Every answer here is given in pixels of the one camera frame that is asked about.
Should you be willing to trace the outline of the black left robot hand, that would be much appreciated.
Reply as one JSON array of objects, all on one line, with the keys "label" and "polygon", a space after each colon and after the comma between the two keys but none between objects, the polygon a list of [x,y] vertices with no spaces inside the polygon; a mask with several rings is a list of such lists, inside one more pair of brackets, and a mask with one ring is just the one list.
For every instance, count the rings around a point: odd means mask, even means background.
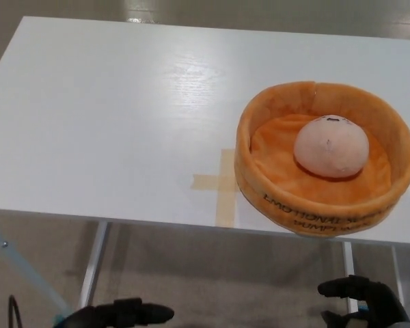
[{"label": "black left robot hand", "polygon": [[55,327],[146,327],[165,324],[173,317],[173,309],[164,305],[144,303],[141,298],[117,299],[113,303],[83,307]]}]

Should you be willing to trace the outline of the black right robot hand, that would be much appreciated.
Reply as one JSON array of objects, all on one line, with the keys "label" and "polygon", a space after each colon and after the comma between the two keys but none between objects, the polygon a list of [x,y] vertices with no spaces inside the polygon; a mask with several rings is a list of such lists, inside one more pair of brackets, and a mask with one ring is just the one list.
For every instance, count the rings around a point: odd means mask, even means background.
[{"label": "black right robot hand", "polygon": [[368,327],[393,327],[395,324],[410,323],[399,298],[390,287],[381,282],[349,275],[319,284],[318,292],[324,297],[363,301],[368,308],[366,311],[359,310],[343,316],[324,311],[321,316],[328,327],[347,327],[353,319],[362,320]]}]

